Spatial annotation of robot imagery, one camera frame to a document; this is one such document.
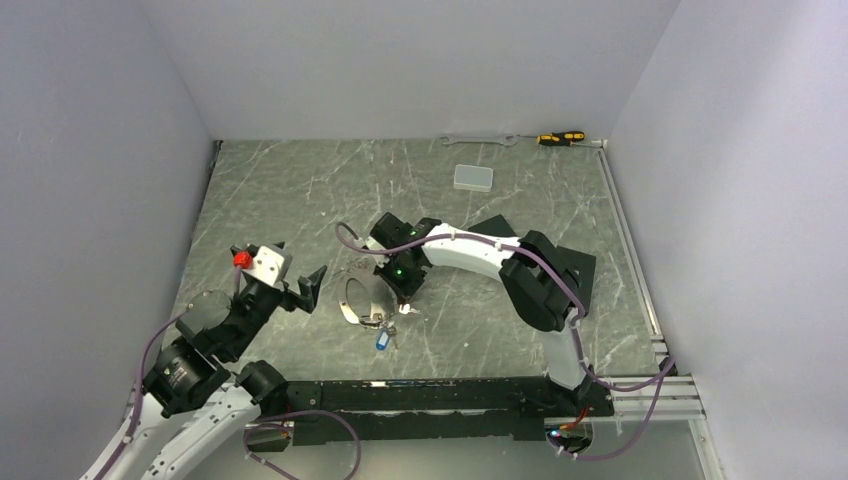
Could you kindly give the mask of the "blue key tag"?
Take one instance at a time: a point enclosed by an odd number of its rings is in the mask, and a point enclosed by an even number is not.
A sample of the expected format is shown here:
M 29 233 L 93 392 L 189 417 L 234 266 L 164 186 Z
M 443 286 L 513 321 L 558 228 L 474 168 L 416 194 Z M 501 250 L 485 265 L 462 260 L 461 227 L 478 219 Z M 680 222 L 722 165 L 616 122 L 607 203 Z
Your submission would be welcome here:
M 378 351 L 384 351 L 387 349 L 391 341 L 391 335 L 387 329 L 383 329 L 379 332 L 376 342 L 375 348 Z

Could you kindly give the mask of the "black tag key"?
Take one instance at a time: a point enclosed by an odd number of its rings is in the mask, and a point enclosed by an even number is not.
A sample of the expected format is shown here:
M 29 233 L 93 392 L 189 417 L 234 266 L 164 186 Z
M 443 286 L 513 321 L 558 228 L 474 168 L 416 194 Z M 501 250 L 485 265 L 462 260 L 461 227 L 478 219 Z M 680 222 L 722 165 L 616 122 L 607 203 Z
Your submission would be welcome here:
M 416 309 L 409 303 L 403 303 L 398 306 L 397 313 L 400 315 L 416 315 L 420 314 L 421 311 Z

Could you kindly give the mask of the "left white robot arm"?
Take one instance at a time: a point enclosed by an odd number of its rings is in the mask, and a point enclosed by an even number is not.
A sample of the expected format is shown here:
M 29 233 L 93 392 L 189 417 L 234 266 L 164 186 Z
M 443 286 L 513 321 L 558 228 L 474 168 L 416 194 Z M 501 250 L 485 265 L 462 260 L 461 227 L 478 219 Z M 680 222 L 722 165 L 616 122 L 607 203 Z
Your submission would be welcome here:
M 149 360 L 144 347 L 132 390 L 132 407 L 86 479 L 177 479 L 247 423 L 289 412 L 290 384 L 264 360 L 238 373 L 240 360 L 277 310 L 312 313 L 327 273 L 325 266 L 299 277 L 291 289 L 285 276 L 292 256 L 282 242 L 234 245 L 232 292 L 207 290 L 158 329 L 178 335 Z

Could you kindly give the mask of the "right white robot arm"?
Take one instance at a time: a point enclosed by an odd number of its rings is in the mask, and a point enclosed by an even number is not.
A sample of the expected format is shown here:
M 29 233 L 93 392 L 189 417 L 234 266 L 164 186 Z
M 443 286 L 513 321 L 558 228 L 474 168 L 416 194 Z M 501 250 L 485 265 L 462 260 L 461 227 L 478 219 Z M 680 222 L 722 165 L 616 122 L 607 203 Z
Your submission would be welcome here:
M 421 288 L 433 267 L 498 281 L 519 319 L 540 335 L 553 406 L 574 415 L 590 399 L 590 364 L 572 331 L 589 311 L 596 260 L 539 231 L 520 236 L 502 218 L 491 222 L 488 231 L 480 225 L 462 230 L 434 218 L 410 224 L 386 213 L 360 244 L 376 254 L 376 275 L 401 301 Z

